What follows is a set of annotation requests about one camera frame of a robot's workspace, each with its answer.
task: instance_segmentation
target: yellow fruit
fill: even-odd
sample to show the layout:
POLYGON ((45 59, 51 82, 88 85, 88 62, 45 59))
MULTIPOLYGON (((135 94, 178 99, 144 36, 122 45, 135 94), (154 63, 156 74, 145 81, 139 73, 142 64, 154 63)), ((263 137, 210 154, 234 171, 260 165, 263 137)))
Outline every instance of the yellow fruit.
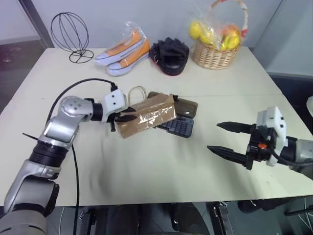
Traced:
POLYGON ((196 40, 200 37, 201 27, 198 21, 192 21, 189 25, 189 36, 196 40))
POLYGON ((211 31, 206 30, 205 32, 201 33, 200 35, 201 42, 205 44, 213 44, 214 43, 214 36, 211 31))
POLYGON ((228 50, 235 49, 238 46, 239 42, 240 42, 240 39, 238 36, 231 37, 227 42, 227 49, 228 50))
POLYGON ((224 37, 223 42, 221 43, 221 50, 227 50, 229 36, 224 37))

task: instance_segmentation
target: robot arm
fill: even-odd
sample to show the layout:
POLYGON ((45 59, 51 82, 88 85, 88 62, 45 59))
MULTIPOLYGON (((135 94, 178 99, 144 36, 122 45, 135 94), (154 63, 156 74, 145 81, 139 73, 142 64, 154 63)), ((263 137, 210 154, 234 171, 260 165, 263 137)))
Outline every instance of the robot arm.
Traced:
POLYGON ((217 126, 231 132, 250 134, 246 154, 221 146, 208 146, 220 157, 242 164, 252 169, 253 161, 267 161, 267 165, 276 163, 289 165, 291 170, 302 173, 313 180, 313 141, 287 137, 287 125, 279 109, 269 107, 258 114, 253 125, 223 122, 217 126))
POLYGON ((106 95, 101 103, 76 96, 62 99, 57 116, 46 124, 7 193, 0 235, 46 234, 45 217, 53 211, 59 192, 53 180, 61 171, 79 124, 94 120, 111 122, 113 126, 114 117, 126 109, 126 97, 119 89, 106 95))

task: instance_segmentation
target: wall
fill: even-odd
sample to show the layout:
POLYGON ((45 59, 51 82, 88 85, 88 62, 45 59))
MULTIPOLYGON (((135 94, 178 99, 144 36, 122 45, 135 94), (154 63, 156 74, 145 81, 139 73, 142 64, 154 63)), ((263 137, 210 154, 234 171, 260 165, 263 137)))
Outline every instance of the wall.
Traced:
MULTIPOLYGON (((194 2, 208 8, 208 0, 34 0, 33 3, 50 31, 52 18, 60 12, 78 14, 87 24, 89 47, 110 47, 119 40, 127 20, 138 23, 150 42, 177 37, 189 46, 188 21, 195 12, 194 2)), ((266 28, 280 0, 246 0, 249 9, 249 32, 244 45, 254 47, 266 28)), ((243 22, 243 13, 234 2, 224 2, 215 9, 226 22, 243 22)))
POLYGON ((0 0, 0 45, 39 38, 17 0, 0 0))
POLYGON ((313 1, 283 0, 253 53, 269 73, 313 78, 313 1))

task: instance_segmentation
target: basket handle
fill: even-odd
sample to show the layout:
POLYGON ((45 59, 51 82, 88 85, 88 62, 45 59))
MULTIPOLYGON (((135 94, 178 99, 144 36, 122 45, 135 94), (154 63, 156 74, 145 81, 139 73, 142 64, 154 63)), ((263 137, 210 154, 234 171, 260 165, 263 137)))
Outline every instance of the basket handle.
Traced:
MULTIPOLYGON (((216 0, 212 5, 211 5, 211 9, 213 9, 214 7, 216 7, 218 4, 222 3, 223 1, 226 0, 216 0)), ((241 7, 241 9, 244 11, 244 25, 241 29, 241 36, 244 38, 246 36, 246 33, 248 32, 248 8, 246 6, 246 4, 244 4, 244 2, 242 2, 241 0, 235 0, 241 7)))

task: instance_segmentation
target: paper bag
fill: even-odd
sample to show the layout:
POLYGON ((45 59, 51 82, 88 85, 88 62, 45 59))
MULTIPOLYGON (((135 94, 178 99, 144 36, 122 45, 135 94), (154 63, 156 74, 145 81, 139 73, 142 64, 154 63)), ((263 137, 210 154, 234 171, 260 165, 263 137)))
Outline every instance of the paper bag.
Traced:
POLYGON ((176 118, 173 95, 158 94, 140 103, 132 105, 136 112, 125 113, 137 118, 127 122, 118 122, 117 127, 125 139, 139 131, 158 126, 176 118))

